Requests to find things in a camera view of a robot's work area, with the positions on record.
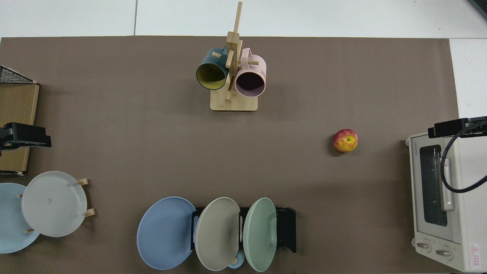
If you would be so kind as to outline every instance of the white floor tile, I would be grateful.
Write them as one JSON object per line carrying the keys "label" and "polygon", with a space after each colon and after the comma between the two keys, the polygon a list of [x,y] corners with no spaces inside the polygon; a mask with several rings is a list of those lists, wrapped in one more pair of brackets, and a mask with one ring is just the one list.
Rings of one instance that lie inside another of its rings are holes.
{"label": "white floor tile", "polygon": [[1,0],[0,37],[133,35],[136,0]]}
{"label": "white floor tile", "polygon": [[[136,35],[226,36],[237,0],[138,0]],[[487,38],[467,0],[243,0],[242,36]]]}
{"label": "white floor tile", "polygon": [[458,114],[487,116],[487,39],[450,39]]}

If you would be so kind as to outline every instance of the power cord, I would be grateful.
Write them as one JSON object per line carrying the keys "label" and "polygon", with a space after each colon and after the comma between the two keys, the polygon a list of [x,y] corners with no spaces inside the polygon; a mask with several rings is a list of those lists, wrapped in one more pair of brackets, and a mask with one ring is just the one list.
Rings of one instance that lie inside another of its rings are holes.
{"label": "power cord", "polygon": [[476,183],[474,183],[473,185],[471,185],[469,187],[462,188],[462,189],[456,189],[456,188],[453,188],[450,185],[448,185],[447,180],[445,178],[445,159],[447,158],[448,150],[450,149],[450,147],[453,144],[453,142],[455,142],[455,140],[460,135],[463,135],[463,134],[466,134],[466,133],[471,133],[472,130],[474,130],[476,128],[479,128],[479,127],[481,127],[483,125],[487,125],[487,122],[486,121],[479,121],[479,122],[472,123],[471,125],[463,128],[461,131],[459,131],[457,134],[455,134],[451,138],[450,142],[448,142],[447,146],[445,147],[445,151],[441,155],[441,162],[440,162],[440,175],[441,175],[441,180],[443,181],[443,184],[445,185],[445,187],[448,188],[448,190],[450,190],[451,192],[465,193],[465,192],[468,192],[468,191],[471,191],[471,190],[474,190],[474,189],[478,188],[479,186],[481,186],[483,183],[485,183],[487,181],[487,175],[485,175],[482,179],[480,179],[479,181],[477,181]]}

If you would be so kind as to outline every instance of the apple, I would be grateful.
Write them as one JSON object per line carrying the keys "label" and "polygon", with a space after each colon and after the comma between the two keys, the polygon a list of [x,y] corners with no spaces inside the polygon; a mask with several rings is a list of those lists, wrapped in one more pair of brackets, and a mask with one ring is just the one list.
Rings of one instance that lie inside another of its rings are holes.
{"label": "apple", "polygon": [[358,145],[358,136],[351,129],[342,129],[333,136],[333,146],[340,152],[349,152]]}

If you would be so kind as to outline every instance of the oven door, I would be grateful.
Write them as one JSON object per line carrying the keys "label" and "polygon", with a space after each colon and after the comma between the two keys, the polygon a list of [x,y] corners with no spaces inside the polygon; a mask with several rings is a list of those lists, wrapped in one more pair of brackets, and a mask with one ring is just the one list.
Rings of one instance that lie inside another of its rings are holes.
{"label": "oven door", "polygon": [[[440,158],[450,138],[411,137],[414,208],[419,232],[461,244],[456,195],[443,186]],[[455,168],[455,150],[448,151],[445,176]]]}

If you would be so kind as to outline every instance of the cup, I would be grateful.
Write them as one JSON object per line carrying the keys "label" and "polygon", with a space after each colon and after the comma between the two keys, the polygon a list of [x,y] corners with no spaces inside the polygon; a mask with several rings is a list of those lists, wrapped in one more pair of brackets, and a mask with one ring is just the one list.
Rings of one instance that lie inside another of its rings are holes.
{"label": "cup", "polygon": [[225,67],[226,47],[210,49],[196,70],[196,79],[205,88],[217,90],[225,85],[228,69]]}
{"label": "cup", "polygon": [[267,66],[262,57],[253,55],[250,48],[242,50],[241,67],[235,77],[235,89],[245,97],[257,97],[265,90]]}

